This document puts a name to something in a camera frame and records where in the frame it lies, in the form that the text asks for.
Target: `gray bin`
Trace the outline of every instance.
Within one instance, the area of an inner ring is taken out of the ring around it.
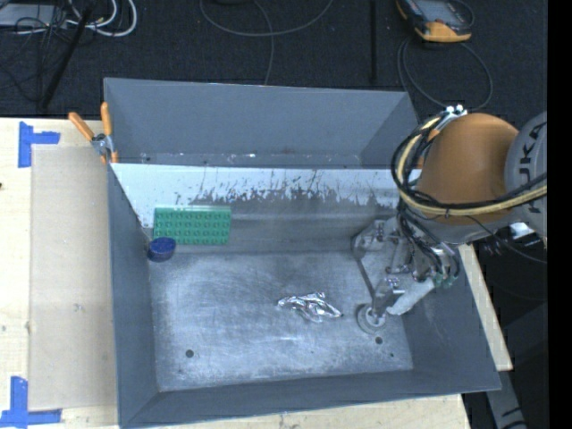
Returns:
[[[369,300],[350,241],[394,215],[391,156],[417,125],[406,93],[106,79],[105,100],[122,427],[500,388],[463,273],[380,339],[356,322]],[[230,239],[150,262],[149,212],[181,195],[229,206]],[[376,278],[391,249],[367,259]],[[317,290],[344,316],[276,305]]]

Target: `green lego brick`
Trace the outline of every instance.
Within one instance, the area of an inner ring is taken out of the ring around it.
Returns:
[[[231,232],[231,209],[220,206],[157,207],[153,238],[178,245],[224,245]]]

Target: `yellow device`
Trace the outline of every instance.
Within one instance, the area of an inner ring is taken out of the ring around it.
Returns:
[[[396,4],[403,19],[425,41],[455,43],[471,38],[473,21],[467,21],[459,0],[396,0]]]

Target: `bin floor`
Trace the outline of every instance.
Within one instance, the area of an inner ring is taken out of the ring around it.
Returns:
[[[374,284],[388,259],[366,255]],[[370,298],[349,252],[177,252],[149,265],[160,391],[413,366],[400,317],[389,317],[381,342],[359,328],[356,310]],[[318,324],[277,306],[316,291],[343,317]]]

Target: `metal rod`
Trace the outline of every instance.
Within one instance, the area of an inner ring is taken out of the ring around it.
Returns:
[[[44,95],[42,101],[39,104],[39,110],[41,113],[44,113],[47,110],[47,107],[52,101],[52,97],[54,96],[55,90],[60,84],[60,80],[62,79],[63,73],[65,72],[68,63],[72,58],[75,48],[80,42],[81,35],[83,34],[86,28],[89,18],[91,18],[91,14],[96,8],[96,4],[97,0],[91,0],[86,9],[83,11],[80,22],[78,23],[78,28],[75,30],[75,33],[73,34],[73,39],[71,40],[71,43],[68,46],[67,51],[65,52],[65,56],[60,65],[58,66],[57,71],[54,73],[54,76],[52,77],[49,85],[47,86],[46,94]]]

